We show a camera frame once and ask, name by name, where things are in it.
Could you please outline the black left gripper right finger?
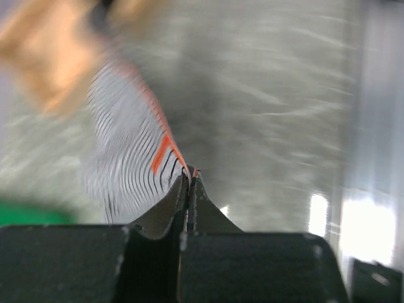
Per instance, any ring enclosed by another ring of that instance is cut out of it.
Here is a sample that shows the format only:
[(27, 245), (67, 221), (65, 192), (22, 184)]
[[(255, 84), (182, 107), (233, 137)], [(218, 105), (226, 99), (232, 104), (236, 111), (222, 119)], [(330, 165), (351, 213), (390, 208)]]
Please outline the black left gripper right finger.
[(188, 231), (243, 233), (208, 197), (200, 177), (193, 177), (189, 192)]

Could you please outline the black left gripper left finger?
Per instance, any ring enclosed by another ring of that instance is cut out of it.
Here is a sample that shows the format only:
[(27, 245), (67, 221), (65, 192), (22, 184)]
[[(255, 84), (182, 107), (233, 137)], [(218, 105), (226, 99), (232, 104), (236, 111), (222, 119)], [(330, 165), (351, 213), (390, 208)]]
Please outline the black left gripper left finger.
[(143, 237), (159, 240), (169, 232), (175, 215), (184, 208), (187, 195), (187, 177), (177, 177), (169, 193), (144, 215), (131, 222), (128, 227)]

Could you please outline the striped grey boxer underwear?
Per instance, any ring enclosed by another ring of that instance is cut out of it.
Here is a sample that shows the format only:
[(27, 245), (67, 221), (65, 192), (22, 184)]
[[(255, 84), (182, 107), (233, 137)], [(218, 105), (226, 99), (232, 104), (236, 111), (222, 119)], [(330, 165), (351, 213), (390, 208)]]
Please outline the striped grey boxer underwear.
[(88, 92), (95, 148), (83, 167), (86, 192), (109, 224), (130, 223), (190, 176), (160, 104), (132, 64), (109, 59)]

